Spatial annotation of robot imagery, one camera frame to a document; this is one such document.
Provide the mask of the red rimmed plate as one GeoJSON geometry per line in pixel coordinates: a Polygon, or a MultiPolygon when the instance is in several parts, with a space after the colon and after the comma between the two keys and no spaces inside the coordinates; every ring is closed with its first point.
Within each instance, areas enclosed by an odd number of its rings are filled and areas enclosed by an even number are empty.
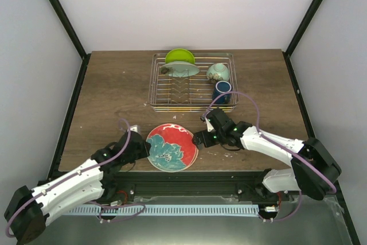
{"type": "Polygon", "coordinates": [[[198,149],[192,142],[193,134],[186,128],[165,123],[150,131],[146,141],[151,145],[148,160],[163,172],[180,172],[198,157],[198,149]]]}

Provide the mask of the pale green ceramic bowl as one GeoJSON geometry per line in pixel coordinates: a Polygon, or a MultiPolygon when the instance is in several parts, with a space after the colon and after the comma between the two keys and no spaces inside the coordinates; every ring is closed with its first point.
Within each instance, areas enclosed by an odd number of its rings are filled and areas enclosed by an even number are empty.
{"type": "Polygon", "coordinates": [[[207,70],[206,77],[214,83],[217,81],[228,81],[230,79],[229,69],[223,63],[215,63],[207,70]]]}

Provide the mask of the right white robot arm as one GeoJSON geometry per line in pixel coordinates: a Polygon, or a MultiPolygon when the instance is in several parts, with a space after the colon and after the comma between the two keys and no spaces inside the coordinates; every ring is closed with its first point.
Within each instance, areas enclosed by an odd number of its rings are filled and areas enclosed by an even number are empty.
{"type": "Polygon", "coordinates": [[[206,129],[196,132],[192,142],[198,148],[228,145],[272,157],[287,169],[267,171],[255,185],[258,199],[267,201],[277,192],[300,191],[314,200],[323,200],[335,193],[334,183],[341,168],[323,143],[311,137],[306,141],[289,139],[268,133],[250,123],[234,122],[217,108],[202,117],[206,129]]]}

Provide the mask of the dark blue mug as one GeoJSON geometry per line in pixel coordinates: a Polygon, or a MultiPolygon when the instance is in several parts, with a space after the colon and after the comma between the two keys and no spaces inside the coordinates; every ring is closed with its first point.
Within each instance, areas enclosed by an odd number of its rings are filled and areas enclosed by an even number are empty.
{"type": "Polygon", "coordinates": [[[228,81],[218,81],[212,94],[214,104],[228,104],[231,101],[231,90],[232,86],[228,81]]]}

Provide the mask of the lime green plate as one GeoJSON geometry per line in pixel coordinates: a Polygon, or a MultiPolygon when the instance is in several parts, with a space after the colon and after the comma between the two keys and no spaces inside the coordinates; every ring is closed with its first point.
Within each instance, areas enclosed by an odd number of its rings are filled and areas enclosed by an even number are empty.
{"type": "Polygon", "coordinates": [[[165,63],[168,64],[175,61],[184,61],[187,63],[195,64],[195,57],[192,52],[187,49],[172,49],[166,54],[165,63]]]}

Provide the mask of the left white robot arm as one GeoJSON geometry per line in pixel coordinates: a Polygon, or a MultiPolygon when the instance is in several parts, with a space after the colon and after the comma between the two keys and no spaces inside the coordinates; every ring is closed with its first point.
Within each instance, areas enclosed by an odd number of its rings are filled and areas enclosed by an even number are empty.
{"type": "Polygon", "coordinates": [[[63,176],[33,189],[18,188],[4,213],[6,236],[26,244],[74,207],[113,200],[118,189],[115,175],[124,165],[148,157],[150,148],[139,133],[130,130],[63,176]]]}

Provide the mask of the wire dish rack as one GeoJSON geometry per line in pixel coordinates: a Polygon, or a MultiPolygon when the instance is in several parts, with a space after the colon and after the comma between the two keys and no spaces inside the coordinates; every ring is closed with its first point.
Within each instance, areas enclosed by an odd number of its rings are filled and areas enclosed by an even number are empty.
{"type": "Polygon", "coordinates": [[[198,74],[179,76],[160,73],[165,64],[165,53],[153,55],[150,73],[149,105],[156,112],[204,112],[212,102],[215,84],[208,80],[207,70],[218,63],[229,70],[232,89],[237,90],[235,61],[228,52],[194,52],[198,74]]]}

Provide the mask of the pale teal floral plate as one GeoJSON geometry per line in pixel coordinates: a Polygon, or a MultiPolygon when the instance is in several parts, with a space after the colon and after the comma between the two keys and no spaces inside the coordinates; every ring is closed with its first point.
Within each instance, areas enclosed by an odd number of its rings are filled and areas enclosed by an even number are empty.
{"type": "Polygon", "coordinates": [[[159,69],[160,74],[170,77],[191,77],[199,72],[199,67],[186,61],[173,61],[159,69]]]}

